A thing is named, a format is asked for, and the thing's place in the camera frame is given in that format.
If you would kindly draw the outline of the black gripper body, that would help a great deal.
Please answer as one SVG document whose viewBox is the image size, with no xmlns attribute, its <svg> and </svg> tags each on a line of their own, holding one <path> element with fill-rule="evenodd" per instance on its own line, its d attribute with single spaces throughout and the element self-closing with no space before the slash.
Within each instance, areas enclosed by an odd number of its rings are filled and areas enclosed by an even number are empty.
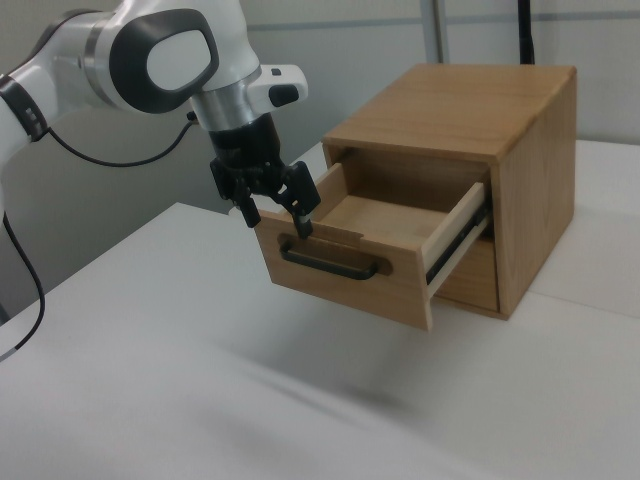
<svg viewBox="0 0 640 480">
<path fill-rule="evenodd" d="M 273 197 L 283 187 L 285 165 L 270 114 L 233 130 L 209 133 L 215 151 L 210 163 L 222 198 L 231 198 L 240 180 L 252 194 Z"/>
</svg>

